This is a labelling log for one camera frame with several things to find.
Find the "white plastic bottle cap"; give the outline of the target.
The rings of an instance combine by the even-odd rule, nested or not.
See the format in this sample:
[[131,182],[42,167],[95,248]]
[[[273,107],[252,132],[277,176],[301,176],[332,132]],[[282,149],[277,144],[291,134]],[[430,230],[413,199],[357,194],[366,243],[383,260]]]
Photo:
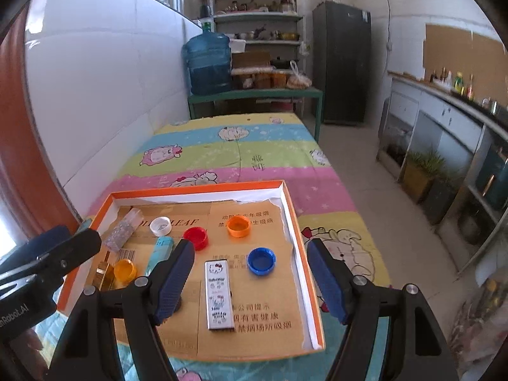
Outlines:
[[164,216],[155,217],[149,227],[152,234],[156,237],[165,237],[170,234],[172,229],[171,220]]

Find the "yellow plastic bottle cap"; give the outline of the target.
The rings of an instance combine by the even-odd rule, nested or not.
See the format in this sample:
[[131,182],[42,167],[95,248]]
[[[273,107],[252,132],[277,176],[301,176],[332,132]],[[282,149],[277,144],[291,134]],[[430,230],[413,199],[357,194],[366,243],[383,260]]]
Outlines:
[[129,285],[137,277],[137,268],[129,259],[120,259],[114,266],[115,281],[119,285]]

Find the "light blue tube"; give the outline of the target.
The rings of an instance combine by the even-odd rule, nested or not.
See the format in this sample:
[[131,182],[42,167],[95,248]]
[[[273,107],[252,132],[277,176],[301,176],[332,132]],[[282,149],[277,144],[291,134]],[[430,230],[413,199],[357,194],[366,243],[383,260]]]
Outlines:
[[167,260],[172,252],[174,240],[172,237],[159,237],[154,245],[153,251],[145,268],[145,275],[149,276],[160,262]]

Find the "blue plastic bottle cap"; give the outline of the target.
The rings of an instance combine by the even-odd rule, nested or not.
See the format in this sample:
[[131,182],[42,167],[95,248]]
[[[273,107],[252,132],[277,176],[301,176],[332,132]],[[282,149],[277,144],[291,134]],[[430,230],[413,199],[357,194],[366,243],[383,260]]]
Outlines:
[[275,253],[268,248],[255,248],[247,256],[247,266],[256,276],[266,276],[270,274],[277,263]]

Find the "blue water jug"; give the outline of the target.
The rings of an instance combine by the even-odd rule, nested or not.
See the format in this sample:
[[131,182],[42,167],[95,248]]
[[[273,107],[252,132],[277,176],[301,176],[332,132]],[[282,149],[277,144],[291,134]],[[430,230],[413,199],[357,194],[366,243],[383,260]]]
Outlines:
[[202,33],[183,47],[184,64],[194,96],[210,96],[232,89],[230,39],[214,31],[212,22],[202,23]]

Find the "orange plastic bottle cap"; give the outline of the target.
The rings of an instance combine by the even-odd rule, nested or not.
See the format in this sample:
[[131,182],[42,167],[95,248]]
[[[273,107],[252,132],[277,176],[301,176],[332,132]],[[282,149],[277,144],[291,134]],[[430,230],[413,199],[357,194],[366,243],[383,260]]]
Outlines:
[[226,229],[231,237],[247,237],[251,233],[251,221],[248,217],[235,215],[226,222]]

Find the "black refrigerator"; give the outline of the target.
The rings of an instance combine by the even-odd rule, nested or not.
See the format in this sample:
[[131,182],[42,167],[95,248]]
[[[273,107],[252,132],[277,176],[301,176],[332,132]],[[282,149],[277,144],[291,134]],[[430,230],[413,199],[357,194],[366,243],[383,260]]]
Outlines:
[[371,59],[371,16],[324,1],[312,11],[312,83],[323,92],[322,121],[362,124]]

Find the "gold rectangular box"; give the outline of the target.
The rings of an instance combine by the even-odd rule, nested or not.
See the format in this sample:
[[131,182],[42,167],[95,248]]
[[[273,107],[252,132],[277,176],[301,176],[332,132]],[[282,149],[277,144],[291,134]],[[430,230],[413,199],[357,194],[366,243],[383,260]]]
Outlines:
[[98,291],[109,291],[113,288],[115,280],[113,260],[113,253],[108,250],[105,253],[104,259],[97,264],[92,279],[92,285],[94,285]]

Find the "red plastic bottle cap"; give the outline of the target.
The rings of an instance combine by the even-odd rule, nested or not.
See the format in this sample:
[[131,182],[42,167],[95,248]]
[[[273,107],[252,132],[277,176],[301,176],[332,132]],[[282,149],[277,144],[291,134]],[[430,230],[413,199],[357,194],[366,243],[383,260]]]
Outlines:
[[204,250],[208,246],[208,232],[199,226],[186,229],[183,238],[192,242],[195,251]]

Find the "white cartoon lighter box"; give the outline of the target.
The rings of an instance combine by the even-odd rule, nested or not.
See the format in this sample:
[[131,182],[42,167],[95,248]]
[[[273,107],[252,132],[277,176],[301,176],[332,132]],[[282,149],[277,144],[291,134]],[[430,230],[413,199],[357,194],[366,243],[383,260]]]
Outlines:
[[206,261],[204,282],[208,330],[234,329],[227,259]]

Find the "white kitchen counter cabinet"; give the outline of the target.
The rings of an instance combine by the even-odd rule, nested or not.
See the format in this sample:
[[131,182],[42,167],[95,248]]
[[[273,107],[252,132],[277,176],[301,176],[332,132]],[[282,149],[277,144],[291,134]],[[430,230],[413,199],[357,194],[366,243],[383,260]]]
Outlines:
[[507,202],[493,210],[475,182],[492,145],[507,155],[507,125],[474,102],[393,73],[377,160],[401,185],[409,151],[435,150],[463,181],[443,220],[432,225],[459,272],[478,261],[507,224]]

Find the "black round lid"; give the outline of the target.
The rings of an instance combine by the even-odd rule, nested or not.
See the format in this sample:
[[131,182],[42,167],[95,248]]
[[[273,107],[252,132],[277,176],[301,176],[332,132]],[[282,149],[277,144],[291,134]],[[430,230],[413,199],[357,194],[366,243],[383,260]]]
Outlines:
[[182,300],[182,297],[180,296],[180,297],[178,298],[178,300],[177,300],[177,303],[176,303],[176,305],[175,305],[175,308],[174,308],[174,311],[173,311],[173,312],[178,312],[178,311],[181,309],[181,307],[182,307],[182,302],[183,302],[183,300]]

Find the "colourful cartoon quilt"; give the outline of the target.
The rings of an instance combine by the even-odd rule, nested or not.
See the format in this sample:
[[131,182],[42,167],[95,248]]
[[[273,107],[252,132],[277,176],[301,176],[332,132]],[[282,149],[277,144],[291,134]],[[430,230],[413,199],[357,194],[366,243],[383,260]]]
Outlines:
[[[327,156],[294,114],[236,114],[164,126],[128,148],[107,147],[85,164],[64,190],[83,217],[95,215],[113,192],[179,188],[226,182],[284,180],[304,242],[317,237],[351,272],[376,285],[390,279],[351,196]],[[170,362],[181,379],[324,380],[345,327],[331,317],[318,287],[326,350],[307,356],[252,363]]]

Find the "clear plastic bottle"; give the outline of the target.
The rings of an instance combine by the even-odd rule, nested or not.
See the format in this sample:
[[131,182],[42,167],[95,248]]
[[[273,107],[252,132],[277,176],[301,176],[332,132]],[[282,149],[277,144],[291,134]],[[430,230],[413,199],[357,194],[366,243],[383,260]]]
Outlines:
[[106,237],[104,245],[113,252],[122,249],[127,240],[144,221],[144,215],[138,208],[132,208]]

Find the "metal storage shelf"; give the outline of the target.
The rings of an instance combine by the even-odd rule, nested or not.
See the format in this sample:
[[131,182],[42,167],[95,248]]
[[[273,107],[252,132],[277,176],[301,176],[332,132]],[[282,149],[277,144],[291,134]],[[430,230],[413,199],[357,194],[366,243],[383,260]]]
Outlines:
[[215,29],[230,39],[237,89],[285,89],[303,50],[298,0],[210,0]]

